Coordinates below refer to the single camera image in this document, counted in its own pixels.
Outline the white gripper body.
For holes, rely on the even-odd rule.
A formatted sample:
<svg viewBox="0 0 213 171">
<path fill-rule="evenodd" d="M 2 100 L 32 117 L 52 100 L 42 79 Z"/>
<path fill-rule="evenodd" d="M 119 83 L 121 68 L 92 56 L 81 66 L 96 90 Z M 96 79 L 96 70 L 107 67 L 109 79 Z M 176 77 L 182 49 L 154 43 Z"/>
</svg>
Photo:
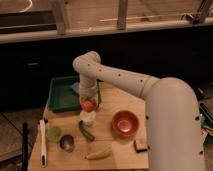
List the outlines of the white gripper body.
<svg viewBox="0 0 213 171">
<path fill-rule="evenodd" d="M 97 81 L 95 79 L 81 77 L 79 92 L 83 98 L 92 98 L 97 94 Z"/>
</svg>

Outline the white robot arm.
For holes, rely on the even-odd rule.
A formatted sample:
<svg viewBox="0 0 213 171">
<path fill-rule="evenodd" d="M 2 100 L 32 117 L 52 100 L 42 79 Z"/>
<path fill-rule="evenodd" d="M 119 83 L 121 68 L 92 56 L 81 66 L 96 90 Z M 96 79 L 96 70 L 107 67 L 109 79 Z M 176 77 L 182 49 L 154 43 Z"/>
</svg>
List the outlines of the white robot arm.
<svg viewBox="0 0 213 171">
<path fill-rule="evenodd" d="M 186 82 L 105 66 L 95 51 L 76 57 L 73 68 L 83 98 L 102 80 L 145 101 L 149 171 L 205 171 L 199 104 Z"/>
</svg>

